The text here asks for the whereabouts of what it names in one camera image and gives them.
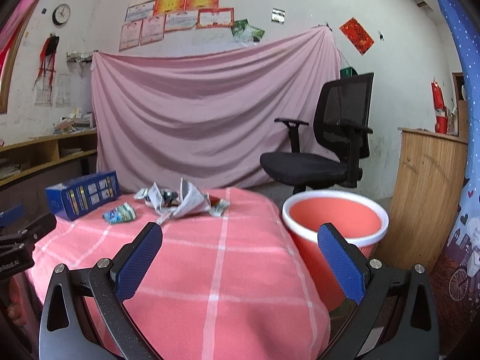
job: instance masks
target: snack wrapper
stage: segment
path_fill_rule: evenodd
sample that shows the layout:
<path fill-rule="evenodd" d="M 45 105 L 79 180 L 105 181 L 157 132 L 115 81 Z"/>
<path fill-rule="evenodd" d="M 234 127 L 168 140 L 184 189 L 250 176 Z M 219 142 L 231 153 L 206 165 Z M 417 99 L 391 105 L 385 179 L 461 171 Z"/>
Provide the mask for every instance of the snack wrapper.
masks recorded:
<path fill-rule="evenodd" d="M 168 219 L 180 219 L 190 215 L 208 213 L 220 217 L 230 205 L 224 199 L 210 197 L 202 193 L 193 183 L 185 179 L 180 181 L 180 192 L 160 189 L 156 183 L 151 188 L 143 188 L 135 199 L 145 200 L 145 204 L 159 214 L 157 223 L 161 225 Z"/>
<path fill-rule="evenodd" d="M 124 203 L 121 206 L 103 214 L 103 219 L 105 219 L 111 225 L 116 223 L 131 222 L 135 220 L 136 217 L 137 215 L 135 214 L 135 210 L 128 203 Z"/>

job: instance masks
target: red cup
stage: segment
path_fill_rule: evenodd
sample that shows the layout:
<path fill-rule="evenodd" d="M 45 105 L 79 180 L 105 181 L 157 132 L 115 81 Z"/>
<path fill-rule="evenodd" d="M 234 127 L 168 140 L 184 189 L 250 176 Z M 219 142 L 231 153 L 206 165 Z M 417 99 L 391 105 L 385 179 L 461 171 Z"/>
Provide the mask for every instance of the red cup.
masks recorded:
<path fill-rule="evenodd" d="M 447 133 L 447 126 L 448 126 L 448 117 L 437 116 L 437 123 L 435 124 L 435 132 L 439 132 L 441 134 L 446 134 Z"/>

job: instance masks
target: pink plaid blanket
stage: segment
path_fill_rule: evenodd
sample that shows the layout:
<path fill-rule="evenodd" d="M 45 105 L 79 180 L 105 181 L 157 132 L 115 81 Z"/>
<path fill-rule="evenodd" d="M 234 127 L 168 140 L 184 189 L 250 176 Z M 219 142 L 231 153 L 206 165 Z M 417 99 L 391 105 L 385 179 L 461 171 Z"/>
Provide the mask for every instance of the pink plaid blanket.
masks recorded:
<path fill-rule="evenodd" d="M 160 252 L 126 309 L 166 360 L 308 360 L 324 350 L 330 319 L 299 253 L 263 196 L 227 188 L 209 191 L 231 201 L 222 218 L 198 216 L 165 223 Z M 109 226 L 102 213 L 128 202 L 131 223 Z M 37 243 L 29 271 L 43 302 L 54 267 L 93 266 L 112 258 L 153 209 L 121 196 Z M 106 347 L 115 349 L 95 303 L 88 299 Z"/>

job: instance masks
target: chair seat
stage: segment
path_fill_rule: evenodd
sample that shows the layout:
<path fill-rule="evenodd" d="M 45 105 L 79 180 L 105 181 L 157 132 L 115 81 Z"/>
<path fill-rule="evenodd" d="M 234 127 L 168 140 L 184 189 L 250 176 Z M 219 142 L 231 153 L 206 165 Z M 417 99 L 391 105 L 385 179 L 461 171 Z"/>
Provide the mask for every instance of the chair seat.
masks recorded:
<path fill-rule="evenodd" d="M 282 184 L 297 186 L 347 179 L 346 163 L 338 163 L 312 153 L 264 153 L 260 164 L 265 172 Z"/>

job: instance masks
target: black office chair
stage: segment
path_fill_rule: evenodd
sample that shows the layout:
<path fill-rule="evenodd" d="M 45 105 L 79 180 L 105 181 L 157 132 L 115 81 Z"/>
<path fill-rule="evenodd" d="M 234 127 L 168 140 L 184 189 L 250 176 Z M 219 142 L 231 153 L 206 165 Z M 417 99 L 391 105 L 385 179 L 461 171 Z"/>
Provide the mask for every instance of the black office chair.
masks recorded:
<path fill-rule="evenodd" d="M 335 184 L 356 188 L 362 179 L 359 159 L 370 156 L 368 128 L 371 88 L 374 74 L 367 73 L 327 82 L 318 99 L 313 132 L 318 144 L 333 151 L 340 163 L 312 153 L 300 152 L 299 126 L 302 120 L 277 118 L 289 129 L 291 153 L 273 152 L 260 156 L 265 172 L 282 184 L 294 187 L 293 193 L 306 187 L 319 190 Z"/>

